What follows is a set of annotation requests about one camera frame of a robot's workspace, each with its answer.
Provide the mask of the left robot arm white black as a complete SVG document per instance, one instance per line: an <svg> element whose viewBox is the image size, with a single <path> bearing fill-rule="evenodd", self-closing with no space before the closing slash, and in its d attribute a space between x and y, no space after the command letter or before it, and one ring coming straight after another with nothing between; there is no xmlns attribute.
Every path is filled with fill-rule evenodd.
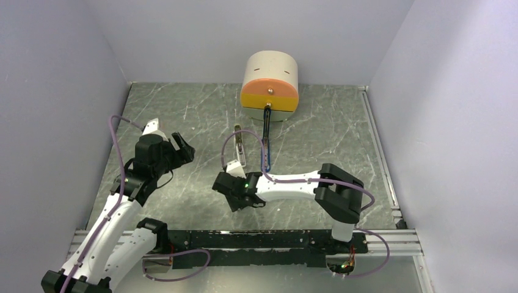
<svg viewBox="0 0 518 293"><path fill-rule="evenodd" d="M145 218L129 239L120 243L126 225L158 188L158 181L194 160L195 148L175 132L169 140L161 131L142 134L134 157L123 166L103 212L82 244L57 272L42 278L44 292L114 292L143 256L172 251L167 224Z"/></svg>

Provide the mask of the blue black stapler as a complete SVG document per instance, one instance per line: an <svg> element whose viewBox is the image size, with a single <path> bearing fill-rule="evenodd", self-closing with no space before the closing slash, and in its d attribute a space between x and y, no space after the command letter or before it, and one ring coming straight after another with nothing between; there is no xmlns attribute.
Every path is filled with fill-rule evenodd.
<svg viewBox="0 0 518 293"><path fill-rule="evenodd" d="M271 120L271 105L267 104L263 111L263 135L262 144L263 151L261 152L261 163L265 172L270 172L271 169L271 156L270 156L270 120Z"/></svg>

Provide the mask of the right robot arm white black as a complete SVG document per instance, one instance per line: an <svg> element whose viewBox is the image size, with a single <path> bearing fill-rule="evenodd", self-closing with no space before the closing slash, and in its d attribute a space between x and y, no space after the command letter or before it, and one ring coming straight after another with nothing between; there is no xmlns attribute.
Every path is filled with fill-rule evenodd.
<svg viewBox="0 0 518 293"><path fill-rule="evenodd" d="M219 172L212 189L224 195L231 211L260 208L277 200L313 200L334 220L330 246L338 253L353 244L360 220L363 182L340 167L325 163L320 170L296 175L249 172L235 176Z"/></svg>

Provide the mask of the beige white stapler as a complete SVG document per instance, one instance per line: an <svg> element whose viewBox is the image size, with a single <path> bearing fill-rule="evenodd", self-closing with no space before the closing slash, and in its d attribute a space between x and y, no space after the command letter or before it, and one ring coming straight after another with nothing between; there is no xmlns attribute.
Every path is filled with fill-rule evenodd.
<svg viewBox="0 0 518 293"><path fill-rule="evenodd" d="M244 151L244 144L243 144L243 134L241 132L241 125L236 124L234 126L234 131L236 134L234 135L234 146L236 151L237 160L239 163L245 167L247 165L246 163L246 154Z"/></svg>

